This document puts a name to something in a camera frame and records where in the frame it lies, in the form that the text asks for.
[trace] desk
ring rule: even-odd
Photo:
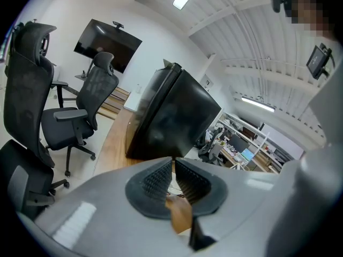
[[[129,167],[143,160],[127,158],[125,154],[126,128],[133,112],[122,109],[107,134],[95,166],[94,175],[110,170]]]
[[[133,112],[127,109],[122,109],[118,113],[103,143],[94,175],[142,162],[142,160],[127,158],[125,154],[126,128],[132,114]],[[186,199],[177,196],[168,197],[166,206],[171,211],[172,225],[177,233],[181,233],[191,227],[192,209]]]
[[[220,151],[220,153],[221,153],[222,155],[224,155],[224,157],[225,157],[227,160],[229,160],[233,166],[238,164],[238,162],[236,162],[236,161],[234,160],[234,158],[230,155],[230,153],[227,152],[225,149],[222,149],[222,150]]]

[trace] black tv screen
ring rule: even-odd
[[[131,34],[92,19],[74,51],[92,59],[101,51],[109,52],[114,55],[111,63],[113,68],[124,73],[140,44],[141,40]]]

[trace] white floor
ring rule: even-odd
[[[47,103],[45,105],[44,109],[51,109],[51,108],[59,108],[57,99],[54,99],[53,96],[56,94],[56,92],[50,92],[50,97],[47,100]],[[4,123],[3,123],[3,100],[4,100],[4,89],[0,89],[0,148],[12,137],[7,133]],[[69,97],[73,98],[75,95],[63,91],[63,97]],[[65,107],[76,107],[75,101],[65,101],[64,102]],[[105,138],[113,124],[113,120],[109,119],[105,116],[96,115],[96,121],[98,122],[98,130],[94,132],[93,136],[89,137],[85,141],[87,142],[87,145],[85,146],[89,150],[93,151],[95,153],[96,159],[95,161],[91,160],[91,156],[89,154],[86,154],[78,149],[72,148],[71,155],[70,155],[70,164],[69,164],[69,170],[71,172],[71,177],[67,178],[64,175],[65,171],[65,163],[66,163],[66,151],[67,148],[52,151],[50,150],[50,155],[53,161],[55,162],[54,170],[54,182],[67,179],[70,183],[70,188],[67,189],[63,186],[60,186],[56,189],[56,200],[61,198],[62,196],[66,195],[67,193],[74,190],[76,187],[84,183],[85,181],[89,180],[94,175],[94,170],[96,163],[98,161],[98,157],[100,154],[100,150],[102,148],[102,145],[105,141]],[[42,132],[42,129],[40,131],[40,138],[41,143],[46,146],[46,141]]]

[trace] ceiling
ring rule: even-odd
[[[314,80],[305,65],[322,42],[338,62],[342,50],[336,42],[297,31],[284,13],[272,11],[270,0],[189,0],[182,10],[173,7],[174,0],[136,1],[168,18],[207,57],[217,54],[225,66],[223,89],[234,98],[269,104],[278,117],[324,143],[308,103],[326,79]]]

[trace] black monitor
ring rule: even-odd
[[[141,42],[140,39],[119,28],[92,19],[74,51],[92,59],[101,51],[109,52],[114,55],[111,62],[113,68],[124,73]]]
[[[232,135],[229,141],[229,145],[233,146],[239,153],[243,152],[246,148],[249,147],[249,144],[242,138],[238,137],[236,134]]]
[[[329,60],[330,54],[325,53],[321,48],[315,46],[306,66],[313,78],[318,79],[323,73],[323,67]]]

